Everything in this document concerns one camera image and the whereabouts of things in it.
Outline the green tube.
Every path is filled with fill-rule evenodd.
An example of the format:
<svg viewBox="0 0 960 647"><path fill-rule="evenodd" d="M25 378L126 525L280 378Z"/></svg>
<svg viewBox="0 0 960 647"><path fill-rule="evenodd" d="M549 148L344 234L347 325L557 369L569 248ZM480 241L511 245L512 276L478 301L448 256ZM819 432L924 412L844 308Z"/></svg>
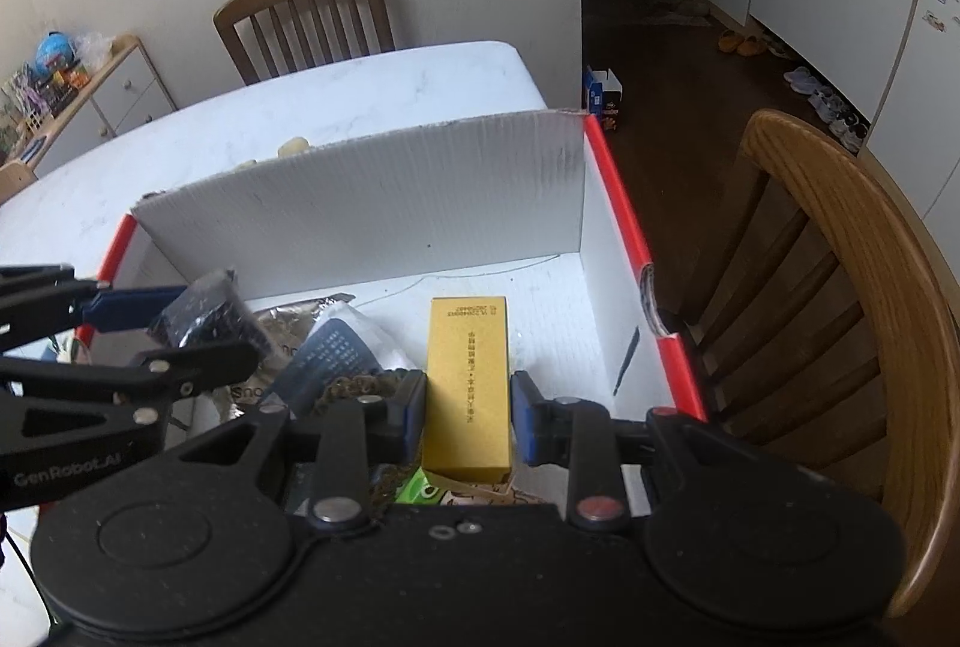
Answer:
<svg viewBox="0 0 960 647"><path fill-rule="evenodd" d="M438 505L448 497L448 491L430 481L427 473L416 468L407 482L395 494L395 504Z"/></svg>

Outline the yellow small box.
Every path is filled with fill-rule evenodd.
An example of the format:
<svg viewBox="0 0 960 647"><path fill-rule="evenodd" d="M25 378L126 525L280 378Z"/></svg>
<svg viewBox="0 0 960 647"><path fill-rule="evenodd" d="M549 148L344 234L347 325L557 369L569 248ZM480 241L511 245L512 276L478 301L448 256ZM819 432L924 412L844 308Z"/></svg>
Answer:
<svg viewBox="0 0 960 647"><path fill-rule="evenodd" d="M503 296L431 301L421 463L464 484L511 473L508 309Z"/></svg>

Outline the blue white packet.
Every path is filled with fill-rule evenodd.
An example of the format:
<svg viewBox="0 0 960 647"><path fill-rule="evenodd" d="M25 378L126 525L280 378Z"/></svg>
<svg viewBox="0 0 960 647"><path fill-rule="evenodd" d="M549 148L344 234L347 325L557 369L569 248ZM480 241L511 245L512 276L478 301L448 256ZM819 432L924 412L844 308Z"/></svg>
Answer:
<svg viewBox="0 0 960 647"><path fill-rule="evenodd" d="M337 379L395 369L415 369L415 363L381 325L348 302L337 302L320 312L265 398L277 399L299 418L308 415Z"/></svg>

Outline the gold foil packet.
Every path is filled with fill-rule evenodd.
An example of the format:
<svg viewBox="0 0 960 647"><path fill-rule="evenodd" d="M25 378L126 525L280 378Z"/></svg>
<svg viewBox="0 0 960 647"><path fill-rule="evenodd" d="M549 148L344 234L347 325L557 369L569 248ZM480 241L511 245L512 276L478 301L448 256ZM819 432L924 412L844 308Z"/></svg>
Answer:
<svg viewBox="0 0 960 647"><path fill-rule="evenodd" d="M234 420L254 408L278 374L290 364L298 348L306 342L322 312L337 304L348 304L353 299L353 294L337 293L293 304L275 305L257 312L257 322L270 338L275 353L260 363L247 381L222 388L217 393L217 405L226 410L226 418Z"/></svg>

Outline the red white cardboard box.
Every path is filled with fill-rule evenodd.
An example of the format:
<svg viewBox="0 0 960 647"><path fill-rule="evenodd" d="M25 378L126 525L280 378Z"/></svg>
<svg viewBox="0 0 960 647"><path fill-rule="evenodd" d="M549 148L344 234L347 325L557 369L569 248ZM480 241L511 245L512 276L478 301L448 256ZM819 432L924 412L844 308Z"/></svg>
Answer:
<svg viewBox="0 0 960 647"><path fill-rule="evenodd" d="M414 363L430 304L500 296L511 362L542 392L625 420L703 415L658 317L651 252L596 119L566 110L384 131L187 185L124 209L98 275L189 283L217 268L254 307L347 293Z"/></svg>

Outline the white sideboard cabinet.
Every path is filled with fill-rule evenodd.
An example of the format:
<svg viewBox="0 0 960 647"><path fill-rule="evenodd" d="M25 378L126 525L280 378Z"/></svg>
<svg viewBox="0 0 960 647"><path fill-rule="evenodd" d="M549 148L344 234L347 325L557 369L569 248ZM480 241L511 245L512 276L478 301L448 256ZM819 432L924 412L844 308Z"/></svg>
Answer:
<svg viewBox="0 0 960 647"><path fill-rule="evenodd" d="M57 167L176 109L143 42L124 34L112 41L107 64L55 119L37 130L26 128L7 164L24 164L36 177L49 176Z"/></svg>

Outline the blue globe toy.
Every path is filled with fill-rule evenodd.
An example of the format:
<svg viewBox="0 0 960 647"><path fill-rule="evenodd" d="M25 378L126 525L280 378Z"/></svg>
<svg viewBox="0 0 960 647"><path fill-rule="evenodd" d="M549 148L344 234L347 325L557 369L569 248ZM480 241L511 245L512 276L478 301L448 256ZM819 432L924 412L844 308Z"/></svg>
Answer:
<svg viewBox="0 0 960 647"><path fill-rule="evenodd" d="M75 64L75 50L70 37L60 31L51 31L39 42L32 68L36 75L45 80L56 71L65 70Z"/></svg>

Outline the beige rubber tube piece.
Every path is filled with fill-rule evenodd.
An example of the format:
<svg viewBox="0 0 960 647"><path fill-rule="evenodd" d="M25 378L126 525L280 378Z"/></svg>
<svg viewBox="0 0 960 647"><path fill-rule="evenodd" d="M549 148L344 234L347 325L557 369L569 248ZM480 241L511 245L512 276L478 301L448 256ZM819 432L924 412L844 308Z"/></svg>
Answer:
<svg viewBox="0 0 960 647"><path fill-rule="evenodd" d="M283 143L279 149L277 149L278 158L288 158L288 156L295 156L295 154L302 153L306 149L311 148L308 140L302 137L290 138L288 142Z"/></svg>

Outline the light wooden chair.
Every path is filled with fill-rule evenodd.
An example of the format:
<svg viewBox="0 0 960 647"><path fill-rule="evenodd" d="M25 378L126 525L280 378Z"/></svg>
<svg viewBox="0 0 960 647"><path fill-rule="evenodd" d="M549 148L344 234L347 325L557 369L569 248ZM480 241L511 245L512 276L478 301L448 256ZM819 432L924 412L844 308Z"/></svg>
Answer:
<svg viewBox="0 0 960 647"><path fill-rule="evenodd" d="M672 320L711 420L896 521L889 615L913 611L958 528L958 327L889 192L823 131L760 110Z"/></svg>

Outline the small blue box on floor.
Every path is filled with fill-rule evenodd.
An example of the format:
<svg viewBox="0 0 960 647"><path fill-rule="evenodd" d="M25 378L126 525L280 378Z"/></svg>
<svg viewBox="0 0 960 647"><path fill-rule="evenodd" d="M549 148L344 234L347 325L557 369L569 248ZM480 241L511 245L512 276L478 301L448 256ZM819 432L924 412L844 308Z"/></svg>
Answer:
<svg viewBox="0 0 960 647"><path fill-rule="evenodd" d="M584 71L586 110L594 115L605 131L619 126L623 86L612 68L587 67Z"/></svg>

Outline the dark wooden chair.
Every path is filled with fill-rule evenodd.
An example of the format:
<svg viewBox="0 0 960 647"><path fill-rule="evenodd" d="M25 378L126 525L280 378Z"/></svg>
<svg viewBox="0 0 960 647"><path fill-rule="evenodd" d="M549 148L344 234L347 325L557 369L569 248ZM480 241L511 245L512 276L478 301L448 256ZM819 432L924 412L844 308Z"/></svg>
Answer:
<svg viewBox="0 0 960 647"><path fill-rule="evenodd" d="M213 26L247 86L395 49L386 0L228 0Z"/></svg>

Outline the white wall cabinets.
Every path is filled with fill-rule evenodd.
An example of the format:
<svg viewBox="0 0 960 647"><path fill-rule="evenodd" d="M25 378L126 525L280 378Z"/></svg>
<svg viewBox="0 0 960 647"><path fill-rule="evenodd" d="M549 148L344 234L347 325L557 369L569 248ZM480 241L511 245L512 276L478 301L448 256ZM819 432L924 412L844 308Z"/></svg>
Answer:
<svg viewBox="0 0 960 647"><path fill-rule="evenodd" d="M748 13L867 117L867 151L955 254L958 0L750 0Z"/></svg>

